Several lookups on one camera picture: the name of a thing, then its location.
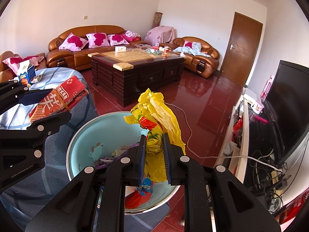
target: black tv screen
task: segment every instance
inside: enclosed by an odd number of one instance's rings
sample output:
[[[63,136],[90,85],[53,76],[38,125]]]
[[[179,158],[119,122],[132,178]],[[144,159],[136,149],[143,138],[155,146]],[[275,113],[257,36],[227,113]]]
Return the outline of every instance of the black tv screen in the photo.
[[[273,115],[276,164],[282,164],[308,132],[309,68],[280,61],[274,82],[265,100]]]

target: wooden door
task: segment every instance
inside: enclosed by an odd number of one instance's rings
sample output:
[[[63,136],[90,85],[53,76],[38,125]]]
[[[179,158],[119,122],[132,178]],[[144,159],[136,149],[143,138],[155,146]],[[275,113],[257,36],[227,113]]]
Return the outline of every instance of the wooden door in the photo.
[[[245,85],[259,47],[262,28],[262,23],[235,12],[221,76],[241,86]]]

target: pink cushion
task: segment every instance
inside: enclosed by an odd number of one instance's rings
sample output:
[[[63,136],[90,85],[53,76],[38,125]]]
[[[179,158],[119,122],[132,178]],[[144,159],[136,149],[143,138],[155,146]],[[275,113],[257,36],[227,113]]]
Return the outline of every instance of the pink cushion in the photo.
[[[20,56],[9,57],[6,60],[3,60],[9,68],[17,75],[17,71],[19,69],[19,64],[24,61]]]
[[[111,46],[120,45],[120,44],[129,44],[127,40],[125,40],[122,35],[108,35],[107,36],[109,43]]]
[[[40,62],[44,59],[43,56],[30,55],[23,59],[23,61],[30,60],[30,63],[34,66],[40,65]]]
[[[86,37],[89,41],[89,48],[96,48],[101,46],[110,46],[105,33],[87,34]]]
[[[139,40],[141,40],[140,37],[127,37],[127,36],[126,36],[126,33],[122,33],[121,35],[122,35],[122,37],[123,37],[125,40],[127,40],[128,42],[133,42],[133,41],[139,41]]]
[[[59,46],[59,49],[66,49],[72,52],[81,51],[87,43],[88,41],[84,38],[80,38],[71,33],[66,40],[64,40],[63,44]]]
[[[190,47],[192,49],[192,43],[185,41],[183,47]]]

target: white wall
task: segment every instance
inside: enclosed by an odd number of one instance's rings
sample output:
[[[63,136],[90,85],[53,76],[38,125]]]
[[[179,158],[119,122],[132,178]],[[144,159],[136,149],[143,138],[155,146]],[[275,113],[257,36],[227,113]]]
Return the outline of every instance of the white wall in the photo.
[[[309,67],[309,23],[295,0],[271,0],[267,7],[265,37],[253,75],[248,87],[260,94],[271,74],[275,75],[279,61],[285,60]],[[287,204],[309,187],[309,151],[304,155],[303,147],[308,136],[287,160],[293,168],[286,175],[292,175],[287,192],[283,195],[283,203]]]
[[[253,0],[160,0],[158,11],[163,13],[161,25],[174,27],[177,37],[195,36],[216,48],[221,56],[218,70],[228,46],[235,12],[249,16],[263,24],[256,57],[259,55],[267,14],[267,8],[260,3]]]
[[[261,94],[279,61],[309,67],[309,23],[295,0],[271,0],[267,7],[265,36],[248,87]]]
[[[147,8],[141,9],[145,1]],[[158,4],[159,0],[11,0],[0,17],[0,53],[47,53],[53,38],[85,25],[117,25],[145,37]]]

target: dark wooden coffee table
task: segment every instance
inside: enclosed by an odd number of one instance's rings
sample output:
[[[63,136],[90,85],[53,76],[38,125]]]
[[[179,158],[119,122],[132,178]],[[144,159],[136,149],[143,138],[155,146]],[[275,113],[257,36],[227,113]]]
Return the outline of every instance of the dark wooden coffee table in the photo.
[[[110,91],[118,104],[125,107],[147,88],[153,90],[179,81],[183,62],[184,58],[172,52],[166,59],[139,49],[104,52],[92,55],[93,83]]]

